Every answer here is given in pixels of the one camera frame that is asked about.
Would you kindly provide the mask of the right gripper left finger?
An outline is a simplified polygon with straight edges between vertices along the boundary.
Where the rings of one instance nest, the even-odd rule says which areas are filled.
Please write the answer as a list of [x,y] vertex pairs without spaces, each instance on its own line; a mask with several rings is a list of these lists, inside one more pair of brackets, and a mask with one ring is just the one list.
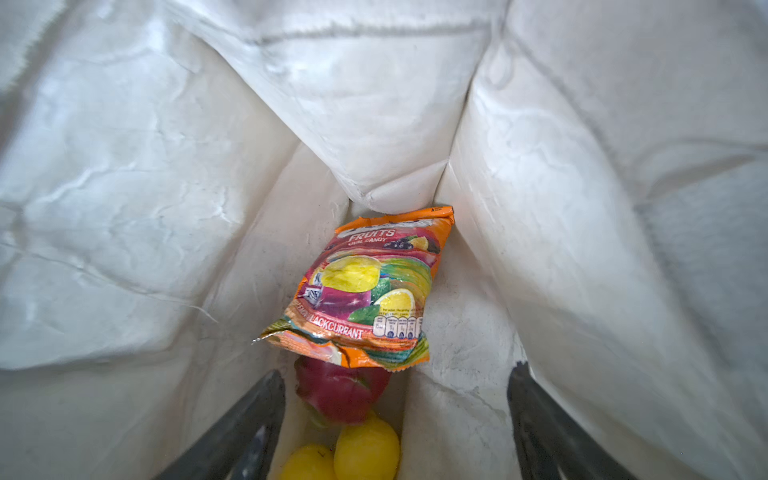
[[283,377],[278,371],[271,370],[156,478],[267,478],[285,408]]

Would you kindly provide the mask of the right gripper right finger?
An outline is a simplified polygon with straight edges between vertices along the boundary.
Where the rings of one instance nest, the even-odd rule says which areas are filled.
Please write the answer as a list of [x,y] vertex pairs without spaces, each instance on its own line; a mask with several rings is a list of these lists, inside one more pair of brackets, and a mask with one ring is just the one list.
[[532,377],[530,366],[512,369],[507,400],[523,479],[632,479]]

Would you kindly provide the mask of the yellow lemon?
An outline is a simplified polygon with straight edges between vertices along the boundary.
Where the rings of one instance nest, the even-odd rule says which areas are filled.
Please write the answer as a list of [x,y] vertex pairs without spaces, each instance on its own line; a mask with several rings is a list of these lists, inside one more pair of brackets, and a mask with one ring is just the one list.
[[284,463],[279,480],[336,480],[333,453],[319,444],[294,451]]
[[342,428],[334,453],[338,479],[396,478],[401,445],[395,430],[371,412],[359,425]]

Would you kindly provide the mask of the pink dragon fruit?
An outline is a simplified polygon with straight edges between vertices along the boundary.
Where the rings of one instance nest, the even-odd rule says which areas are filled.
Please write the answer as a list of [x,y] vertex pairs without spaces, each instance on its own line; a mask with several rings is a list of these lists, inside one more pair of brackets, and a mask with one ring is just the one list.
[[386,390],[392,373],[383,368],[345,368],[306,356],[294,363],[297,395],[325,423],[363,423]]

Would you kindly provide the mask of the orange candy bag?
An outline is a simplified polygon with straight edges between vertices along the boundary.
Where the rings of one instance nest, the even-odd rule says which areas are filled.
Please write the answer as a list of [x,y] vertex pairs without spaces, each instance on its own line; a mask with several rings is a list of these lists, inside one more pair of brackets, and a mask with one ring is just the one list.
[[445,206],[339,227],[261,339],[345,368],[428,361],[424,310],[454,223]]

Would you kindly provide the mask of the cream canvas grocery bag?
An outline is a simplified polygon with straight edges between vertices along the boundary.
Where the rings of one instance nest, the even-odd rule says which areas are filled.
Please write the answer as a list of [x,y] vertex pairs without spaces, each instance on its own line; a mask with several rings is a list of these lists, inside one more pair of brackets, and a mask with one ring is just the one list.
[[763,1],[5,1],[1,475],[149,479],[339,226],[450,205],[401,479],[517,479],[536,381],[640,479],[767,475]]

